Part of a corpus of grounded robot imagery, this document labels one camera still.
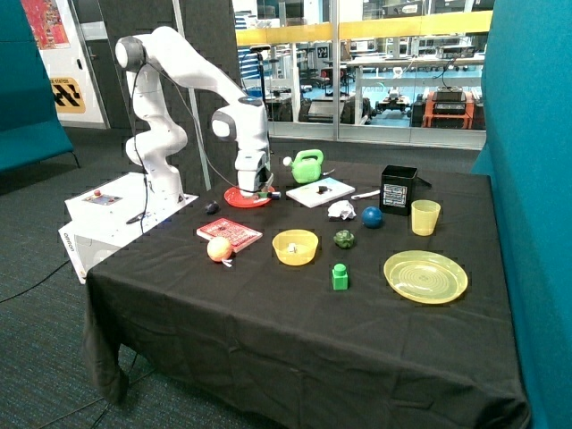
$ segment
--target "white control box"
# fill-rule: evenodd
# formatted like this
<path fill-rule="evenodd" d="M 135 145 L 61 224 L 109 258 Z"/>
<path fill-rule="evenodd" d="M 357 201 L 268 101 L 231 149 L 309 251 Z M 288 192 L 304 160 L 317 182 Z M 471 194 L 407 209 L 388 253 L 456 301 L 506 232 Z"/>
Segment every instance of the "white control box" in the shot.
<path fill-rule="evenodd" d="M 65 201 L 71 222 L 59 233 L 81 283 L 90 268 L 198 198 L 157 206 L 153 196 L 144 175 L 130 172 Z"/>

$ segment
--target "yellow sign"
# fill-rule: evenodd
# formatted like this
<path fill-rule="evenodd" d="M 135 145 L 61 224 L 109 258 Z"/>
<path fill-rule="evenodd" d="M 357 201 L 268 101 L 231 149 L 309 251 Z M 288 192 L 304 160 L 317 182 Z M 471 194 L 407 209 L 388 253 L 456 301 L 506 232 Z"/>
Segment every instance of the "yellow sign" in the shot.
<path fill-rule="evenodd" d="M 435 15 L 340 23 L 340 39 L 436 36 L 458 33 L 485 33 L 491 27 L 492 11 L 438 13 Z M 237 46 L 269 43 L 332 40 L 330 22 L 270 29 L 239 29 Z"/>
<path fill-rule="evenodd" d="M 84 114 L 86 112 L 80 85 L 75 79 L 53 78 L 50 82 L 54 93 L 55 110 L 59 114 Z"/>

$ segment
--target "glass window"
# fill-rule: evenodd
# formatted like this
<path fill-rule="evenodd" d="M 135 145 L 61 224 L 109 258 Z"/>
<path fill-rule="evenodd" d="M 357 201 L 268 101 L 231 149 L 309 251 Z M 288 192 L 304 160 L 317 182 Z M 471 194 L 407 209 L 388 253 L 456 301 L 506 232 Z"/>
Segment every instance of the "glass window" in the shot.
<path fill-rule="evenodd" d="M 234 0 L 242 84 L 271 136 L 480 148 L 492 4 Z"/>

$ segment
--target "teal chair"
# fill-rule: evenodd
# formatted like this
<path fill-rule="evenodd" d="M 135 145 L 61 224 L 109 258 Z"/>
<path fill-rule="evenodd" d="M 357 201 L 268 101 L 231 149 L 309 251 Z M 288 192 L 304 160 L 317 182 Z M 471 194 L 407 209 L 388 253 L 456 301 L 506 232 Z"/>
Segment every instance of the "teal chair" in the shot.
<path fill-rule="evenodd" d="M 484 65 L 492 179 L 533 428 L 572 427 L 572 124 L 566 2 L 497 0 Z"/>
<path fill-rule="evenodd" d="M 2 172 L 72 152 L 73 146 L 58 121 L 50 81 L 21 1 L 2 0 L 0 16 Z"/>

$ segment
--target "book cover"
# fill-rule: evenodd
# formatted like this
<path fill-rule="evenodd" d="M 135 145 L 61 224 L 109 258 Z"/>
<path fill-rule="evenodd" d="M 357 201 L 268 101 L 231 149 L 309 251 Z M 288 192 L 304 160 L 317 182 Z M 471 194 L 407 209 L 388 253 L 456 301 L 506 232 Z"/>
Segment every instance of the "book cover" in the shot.
<path fill-rule="evenodd" d="M 325 187 L 325 190 L 319 192 L 319 187 L 321 186 Z M 336 198 L 344 197 L 355 191 L 355 188 L 352 188 L 350 185 L 328 177 L 320 181 L 308 183 L 308 185 L 304 185 L 300 188 L 289 190 L 286 192 L 286 195 L 295 199 L 300 204 L 312 208 Z"/>
<path fill-rule="evenodd" d="M 198 228 L 197 235 L 207 240 L 214 237 L 225 237 L 231 242 L 233 250 L 238 253 L 262 237 L 262 232 L 221 217 Z"/>

